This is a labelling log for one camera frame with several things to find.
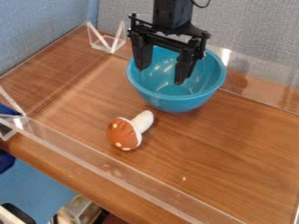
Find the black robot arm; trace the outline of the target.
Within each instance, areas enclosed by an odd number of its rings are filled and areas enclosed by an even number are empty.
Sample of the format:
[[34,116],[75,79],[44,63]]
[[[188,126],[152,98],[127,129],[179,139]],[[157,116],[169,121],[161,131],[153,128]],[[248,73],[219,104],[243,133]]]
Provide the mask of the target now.
[[192,76],[197,60],[204,58],[211,34],[192,25],[193,0],[153,0],[152,21],[132,13],[128,37],[132,43],[135,66],[143,71],[152,64],[153,48],[160,46],[179,53],[173,83],[181,85]]

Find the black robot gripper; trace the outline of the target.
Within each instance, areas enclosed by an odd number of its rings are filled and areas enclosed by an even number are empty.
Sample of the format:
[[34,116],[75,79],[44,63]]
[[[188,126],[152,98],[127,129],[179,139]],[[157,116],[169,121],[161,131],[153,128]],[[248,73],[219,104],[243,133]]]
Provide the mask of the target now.
[[196,61],[204,57],[205,44],[211,35],[185,22],[175,29],[141,20],[133,13],[129,16],[131,28],[128,37],[132,40],[135,66],[139,71],[152,63],[153,46],[175,51],[179,57],[175,65],[173,84],[181,85],[191,77]]

